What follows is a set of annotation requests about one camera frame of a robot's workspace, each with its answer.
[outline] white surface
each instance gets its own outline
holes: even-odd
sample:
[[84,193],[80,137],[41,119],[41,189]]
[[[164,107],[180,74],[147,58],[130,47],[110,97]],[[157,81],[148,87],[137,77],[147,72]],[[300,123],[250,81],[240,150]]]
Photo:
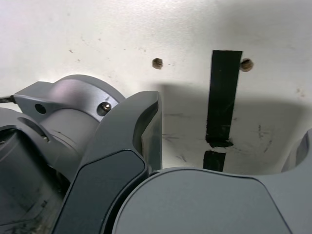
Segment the white surface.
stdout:
[[126,97],[160,90],[164,167],[202,167],[212,50],[242,50],[254,68],[239,76],[224,169],[275,173],[312,126],[311,9],[308,0],[0,0],[0,96],[70,74]]

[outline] black tape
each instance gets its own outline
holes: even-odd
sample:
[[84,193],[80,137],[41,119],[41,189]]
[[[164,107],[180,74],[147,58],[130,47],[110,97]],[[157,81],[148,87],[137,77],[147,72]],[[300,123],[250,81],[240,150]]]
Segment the black tape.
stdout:
[[228,147],[242,51],[214,50],[211,59],[206,141]]
[[214,151],[206,151],[204,156],[204,169],[213,170],[217,172],[223,171],[225,160],[225,153],[218,153]]

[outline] screw hole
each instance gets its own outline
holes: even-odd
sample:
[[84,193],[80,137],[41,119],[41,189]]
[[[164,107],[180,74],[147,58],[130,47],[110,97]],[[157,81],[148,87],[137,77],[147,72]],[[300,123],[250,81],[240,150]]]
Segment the screw hole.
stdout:
[[162,62],[162,59],[160,58],[155,58],[153,59],[152,61],[152,66],[155,68],[155,69],[161,69],[162,66],[163,66],[163,62]]
[[102,102],[97,107],[97,114],[99,116],[105,116],[112,109],[112,105],[109,102]]
[[243,72],[250,71],[254,66],[254,63],[250,58],[244,58],[243,61],[240,63],[240,70]]
[[35,109],[36,111],[38,111],[38,113],[44,115],[45,113],[47,113],[46,109],[44,108],[44,106],[42,106],[41,104],[36,104],[35,105]]

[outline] metal bolt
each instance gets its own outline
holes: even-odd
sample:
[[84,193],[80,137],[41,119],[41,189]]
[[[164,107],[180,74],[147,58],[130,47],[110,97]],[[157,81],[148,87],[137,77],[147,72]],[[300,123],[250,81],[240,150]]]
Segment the metal bolt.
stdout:
[[112,105],[109,102],[103,102],[101,105],[104,111],[109,112],[112,109]]

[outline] gray plastic cover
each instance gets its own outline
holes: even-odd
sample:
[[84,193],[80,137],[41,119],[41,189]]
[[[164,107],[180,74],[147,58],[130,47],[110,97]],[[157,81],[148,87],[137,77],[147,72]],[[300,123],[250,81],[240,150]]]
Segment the gray plastic cover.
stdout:
[[121,207],[113,234],[289,234],[257,180],[202,169],[164,170]]

